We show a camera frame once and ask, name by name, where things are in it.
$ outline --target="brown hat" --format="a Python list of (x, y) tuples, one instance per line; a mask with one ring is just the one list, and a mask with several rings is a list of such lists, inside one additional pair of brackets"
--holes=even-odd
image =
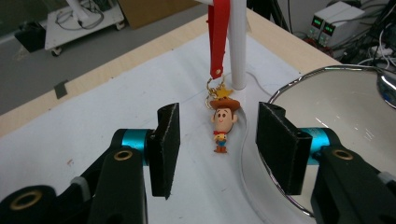
[(229, 108), (233, 112), (241, 107), (239, 101), (233, 100), (231, 98), (219, 98), (211, 101), (210, 105), (214, 109)]

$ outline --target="keychain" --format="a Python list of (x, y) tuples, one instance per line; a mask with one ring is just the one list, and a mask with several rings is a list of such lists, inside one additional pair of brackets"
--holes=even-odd
[[(208, 26), (210, 40), (210, 76), (206, 83), (208, 95), (205, 103), (209, 109), (214, 109), (215, 113), (211, 121), (215, 125), (214, 140), (216, 142), (217, 153), (227, 153), (225, 146), (227, 133), (232, 129), (233, 124), (238, 121), (235, 111), (241, 107), (238, 101), (229, 97), (233, 90), (228, 90), (225, 86), (225, 76), (223, 75), (222, 62), (227, 37), (228, 22), (230, 19), (230, 0), (213, 0), (213, 6), (208, 9)], [(212, 80), (222, 77), (222, 81), (217, 87), (209, 87)]]

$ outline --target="white stand base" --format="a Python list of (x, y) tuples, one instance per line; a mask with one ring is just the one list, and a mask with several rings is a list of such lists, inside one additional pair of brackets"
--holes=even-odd
[[(53, 11), (48, 15), (45, 50), (51, 50), (53, 56), (60, 55), (62, 51), (62, 45), (78, 39), (84, 35), (91, 34), (110, 25), (116, 25), (116, 28), (118, 30), (122, 29), (125, 26), (123, 22), (124, 17), (118, 4), (115, 4), (113, 8), (104, 11), (103, 20), (91, 29), (81, 28), (81, 26), (73, 17), (67, 18), (66, 15), (69, 14), (71, 10), (71, 7), (64, 7), (59, 10)], [(90, 17), (82, 23), (83, 26), (89, 26), (90, 24), (93, 24), (96, 21), (100, 20), (100, 14), (91, 12), (88, 13)], [(62, 27), (56, 23), (57, 20), (61, 23)]]

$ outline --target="white pole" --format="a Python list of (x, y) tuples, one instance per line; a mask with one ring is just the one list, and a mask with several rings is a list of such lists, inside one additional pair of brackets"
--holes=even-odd
[[(213, 6), (213, 0), (197, 0)], [(247, 1), (230, 0), (231, 12), (228, 27), (232, 85), (236, 90), (242, 90), (247, 85), (246, 57), (247, 57)]]

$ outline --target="toy figurine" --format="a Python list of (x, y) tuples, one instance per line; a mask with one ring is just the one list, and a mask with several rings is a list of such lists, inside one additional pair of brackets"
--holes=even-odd
[(227, 142), (227, 133), (233, 127), (233, 124), (238, 121), (238, 117), (234, 111), (239, 109), (241, 105), (238, 101), (229, 97), (216, 98), (210, 101), (210, 105), (215, 109), (215, 114), (211, 121), (215, 124), (214, 140), (217, 147), (214, 150), (218, 153), (227, 153), (225, 143)]

